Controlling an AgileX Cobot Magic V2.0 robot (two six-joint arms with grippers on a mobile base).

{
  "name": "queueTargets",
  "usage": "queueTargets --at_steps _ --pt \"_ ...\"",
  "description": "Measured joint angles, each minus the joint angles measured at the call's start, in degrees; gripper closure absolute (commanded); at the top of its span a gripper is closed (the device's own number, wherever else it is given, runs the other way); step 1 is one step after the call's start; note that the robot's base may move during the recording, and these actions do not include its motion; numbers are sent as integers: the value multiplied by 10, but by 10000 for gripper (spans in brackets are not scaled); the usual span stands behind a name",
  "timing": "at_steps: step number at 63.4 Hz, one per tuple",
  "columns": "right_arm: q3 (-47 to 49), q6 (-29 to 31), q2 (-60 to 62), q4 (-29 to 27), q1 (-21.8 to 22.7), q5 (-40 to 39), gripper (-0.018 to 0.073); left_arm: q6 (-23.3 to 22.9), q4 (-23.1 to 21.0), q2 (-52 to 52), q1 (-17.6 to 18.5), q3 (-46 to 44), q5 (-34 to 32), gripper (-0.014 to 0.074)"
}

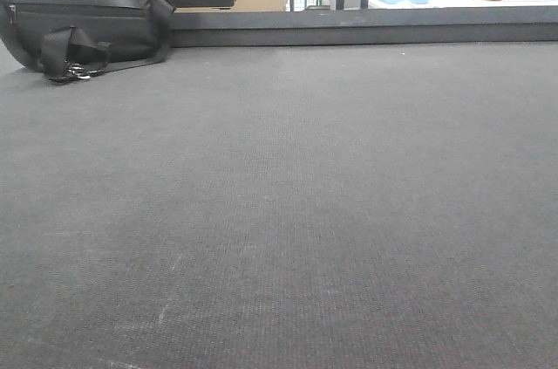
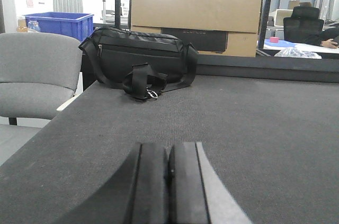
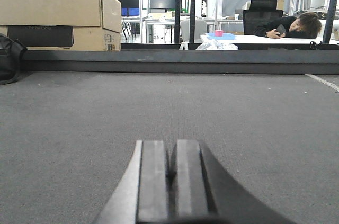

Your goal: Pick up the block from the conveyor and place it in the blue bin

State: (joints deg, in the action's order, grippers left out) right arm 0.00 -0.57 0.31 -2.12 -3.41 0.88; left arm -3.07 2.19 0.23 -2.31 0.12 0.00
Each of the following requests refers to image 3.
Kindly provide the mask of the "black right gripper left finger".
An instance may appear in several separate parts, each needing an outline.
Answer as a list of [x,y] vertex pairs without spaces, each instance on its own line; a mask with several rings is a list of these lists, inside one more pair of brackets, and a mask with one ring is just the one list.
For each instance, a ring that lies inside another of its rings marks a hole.
[[94,223],[157,223],[167,219],[167,160],[162,141],[136,141],[125,173]]

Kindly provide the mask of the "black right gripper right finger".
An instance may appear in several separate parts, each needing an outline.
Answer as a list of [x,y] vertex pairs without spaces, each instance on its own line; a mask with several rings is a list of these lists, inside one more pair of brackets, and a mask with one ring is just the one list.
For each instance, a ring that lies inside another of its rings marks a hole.
[[172,154],[174,215],[218,223],[292,223],[240,185],[197,140],[177,141]]

